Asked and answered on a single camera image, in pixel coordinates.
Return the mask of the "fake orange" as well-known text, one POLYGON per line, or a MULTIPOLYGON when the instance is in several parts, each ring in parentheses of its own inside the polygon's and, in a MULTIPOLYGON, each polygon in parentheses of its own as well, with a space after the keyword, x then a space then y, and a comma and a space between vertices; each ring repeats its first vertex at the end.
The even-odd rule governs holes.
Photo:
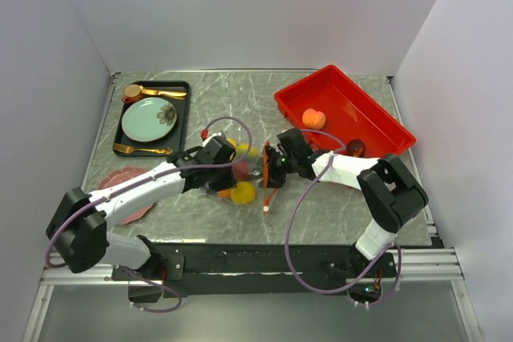
POLYGON ((255 197, 256 189, 250 182, 238 182, 230 192, 230 198, 236 205, 249 204, 255 197))

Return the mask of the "dark red fake apple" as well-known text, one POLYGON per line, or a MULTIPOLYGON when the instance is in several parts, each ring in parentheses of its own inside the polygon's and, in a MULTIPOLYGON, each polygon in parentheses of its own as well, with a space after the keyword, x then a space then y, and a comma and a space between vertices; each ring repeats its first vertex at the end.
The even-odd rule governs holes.
POLYGON ((345 151, 348 156, 361 158, 366 153, 366 145, 360 139, 352 139, 348 142, 345 151))

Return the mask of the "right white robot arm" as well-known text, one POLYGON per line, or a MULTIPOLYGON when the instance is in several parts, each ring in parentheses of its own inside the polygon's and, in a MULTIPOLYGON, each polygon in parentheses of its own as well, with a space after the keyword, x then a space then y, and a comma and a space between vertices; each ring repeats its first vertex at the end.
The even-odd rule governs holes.
POLYGON ((359 190, 372 219, 355 243, 350 260, 359 276, 371 275, 379 265, 378 253, 392 244, 401 229, 428 204, 426 191, 395 154, 358 158, 333 151, 277 150, 268 146, 262 164, 265 187, 280 188, 286 176, 337 183, 359 190))

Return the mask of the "fake peach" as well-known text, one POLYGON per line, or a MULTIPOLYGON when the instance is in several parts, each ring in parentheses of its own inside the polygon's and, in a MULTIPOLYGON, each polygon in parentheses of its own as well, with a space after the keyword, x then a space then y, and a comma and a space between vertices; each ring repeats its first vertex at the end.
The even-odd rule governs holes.
POLYGON ((324 112, 309 108, 303 112, 301 120, 307 129, 321 130, 325 125, 326 117, 324 112))

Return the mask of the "red fake strawberry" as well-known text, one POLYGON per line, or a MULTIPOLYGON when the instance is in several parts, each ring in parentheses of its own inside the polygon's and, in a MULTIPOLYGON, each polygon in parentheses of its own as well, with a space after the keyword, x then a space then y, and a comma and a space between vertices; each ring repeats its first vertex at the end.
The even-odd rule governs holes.
POLYGON ((252 179, 253 165, 245 160, 240 161, 232 166, 234 178, 239 182, 245 182, 252 179))

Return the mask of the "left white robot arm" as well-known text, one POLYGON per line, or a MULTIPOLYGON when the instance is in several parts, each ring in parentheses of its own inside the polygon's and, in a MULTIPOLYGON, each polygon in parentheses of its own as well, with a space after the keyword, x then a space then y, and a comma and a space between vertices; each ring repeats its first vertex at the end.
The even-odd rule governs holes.
POLYGON ((114 187, 90 193, 77 187, 62 198, 46 236, 64 266, 81 273, 96 264, 118 264, 139 278, 152 278, 159 259, 141 235, 127 237, 113 228, 137 211, 168 197, 202 187, 227 189, 234 181, 235 147, 222 135, 204 141, 194 154, 181 151, 148 172, 114 187))

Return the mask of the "clear zip top bag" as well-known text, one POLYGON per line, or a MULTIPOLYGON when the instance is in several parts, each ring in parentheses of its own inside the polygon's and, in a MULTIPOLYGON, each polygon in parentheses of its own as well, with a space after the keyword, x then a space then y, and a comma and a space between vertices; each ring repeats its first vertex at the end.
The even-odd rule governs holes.
POLYGON ((231 176, 235 182, 232 187, 224 190, 214 191, 206 187, 206 193, 218 199, 231 201, 237 206, 244 206, 253 203, 257 199, 257 190, 261 189, 263 194, 262 209, 263 215, 270 211, 271 203, 278 191, 278 187, 271 187, 271 172, 265 167, 270 165, 271 149, 267 140, 262 147, 249 146, 247 143, 237 143, 235 139, 228 138, 228 141, 235 147, 235 153, 231 161, 241 161, 232 166, 231 176))

